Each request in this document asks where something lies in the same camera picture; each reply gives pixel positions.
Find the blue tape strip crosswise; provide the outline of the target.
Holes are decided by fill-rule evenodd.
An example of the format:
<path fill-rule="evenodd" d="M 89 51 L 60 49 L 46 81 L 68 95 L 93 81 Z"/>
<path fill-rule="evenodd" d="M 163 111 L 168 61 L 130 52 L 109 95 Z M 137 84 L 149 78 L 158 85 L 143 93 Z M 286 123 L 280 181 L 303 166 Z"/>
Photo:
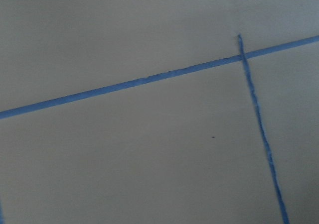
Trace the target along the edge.
<path fill-rule="evenodd" d="M 275 45 L 275 46 L 271 46 L 267 48 L 250 51 L 245 53 L 245 56 L 248 59 L 255 58 L 258 56 L 263 56 L 266 54 L 279 52 L 282 50 L 288 50 L 291 48 L 315 43 L 318 41 L 319 41 L 319 37 L 316 35 L 316 36 L 304 38 L 301 40 L 296 40 L 296 41 L 292 41 L 292 42 L 288 42 L 288 43 L 284 43 L 280 45 Z M 172 70 L 172 71 L 168 71 L 168 72 L 164 72 L 164 73 L 160 73 L 156 75 L 151 75 L 144 78 L 139 78 L 139 79 L 135 79 L 131 81 L 126 81 L 123 83 L 118 83 L 118 84 L 114 84 L 114 85 L 110 85 L 106 87 L 101 87 L 101 88 L 97 88 L 93 90 L 88 90 L 88 91 L 84 91 L 84 92 L 80 92 L 76 94 L 67 95 L 64 97 L 55 98 L 52 100 L 42 101 L 42 102 L 38 102 L 38 103 L 26 105 L 26 106 L 14 108 L 14 109 L 1 111 L 0 118 L 1 119 L 10 118 L 13 116 L 22 115 L 29 112 L 35 112 L 35 111 L 39 111 L 39 110 L 43 110 L 43 109 L 47 109 L 47 108 L 51 108 L 51 107 L 55 107 L 55 106 L 59 106 L 63 104 L 68 104 L 68 103 L 72 103 L 72 102 L 76 102 L 76 101 L 80 101 L 84 99 L 89 99 L 92 97 L 96 97 L 96 96 L 100 96 L 100 95 L 104 95 L 104 94 L 108 94 L 108 93 L 112 93 L 112 92 L 116 92 L 120 90 L 125 90 L 132 87 L 137 87 L 137 86 L 154 83 L 154 82 L 165 80 L 165 79 L 170 79 L 170 78 L 218 67 L 218 66 L 223 66 L 223 65 L 239 62 L 242 60 L 242 57 L 243 57 L 242 54 L 238 54 L 235 56 L 218 59 L 214 61 L 209 61 L 209 62 L 189 66 L 182 69 Z"/>

